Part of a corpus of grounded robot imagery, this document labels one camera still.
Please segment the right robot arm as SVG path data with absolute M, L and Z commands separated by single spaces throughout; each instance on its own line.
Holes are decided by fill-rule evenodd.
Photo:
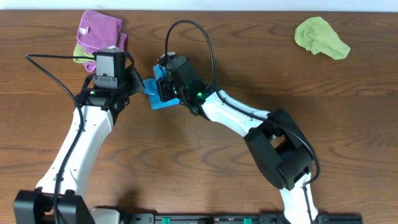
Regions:
M 186 56 L 170 52 L 158 61 L 164 74 L 156 81 L 161 101 L 178 99 L 191 114 L 220 123 L 243 137 L 257 168 L 284 203 L 290 223 L 315 223 L 310 184 L 318 158 L 291 116 L 284 110 L 262 111 L 241 103 L 195 73 Z

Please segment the blue microfibre cloth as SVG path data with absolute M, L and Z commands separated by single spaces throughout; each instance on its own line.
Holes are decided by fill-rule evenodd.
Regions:
M 162 102 L 160 100 L 160 96 L 157 91 L 156 81 L 165 75 L 165 68 L 160 65 L 155 65 L 153 67 L 153 72 L 155 78 L 148 78 L 143 81 L 143 84 L 145 86 L 144 94 L 149 97 L 151 108 L 153 110 L 157 110 L 179 104 L 180 101 L 176 98 L 166 102 Z

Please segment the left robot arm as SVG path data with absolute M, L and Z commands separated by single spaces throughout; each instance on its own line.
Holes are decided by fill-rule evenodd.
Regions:
M 34 190 L 20 190 L 14 201 L 17 223 L 124 223 L 116 208 L 89 209 L 85 195 L 104 140 L 129 97 L 144 89 L 139 73 L 87 76 L 75 97 L 77 107 L 68 134 L 50 169 Z

